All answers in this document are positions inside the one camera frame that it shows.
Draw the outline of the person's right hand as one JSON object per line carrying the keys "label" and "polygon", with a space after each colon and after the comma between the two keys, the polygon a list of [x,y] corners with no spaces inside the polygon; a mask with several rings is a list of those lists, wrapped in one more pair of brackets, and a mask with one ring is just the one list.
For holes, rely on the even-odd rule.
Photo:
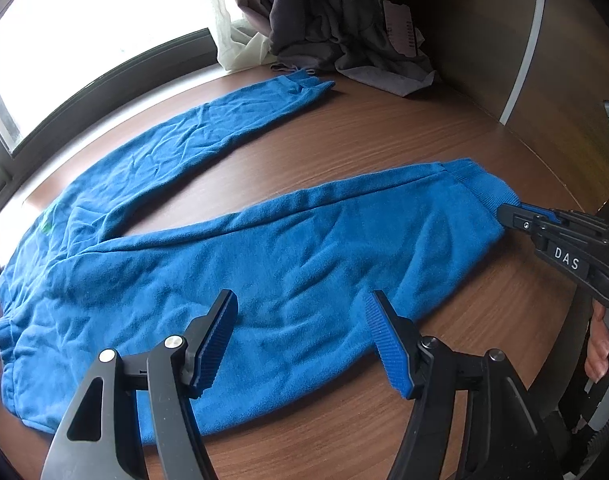
{"label": "person's right hand", "polygon": [[585,373],[592,382],[599,382],[609,368],[609,328],[605,324],[605,315],[606,308],[594,300],[584,363]]}

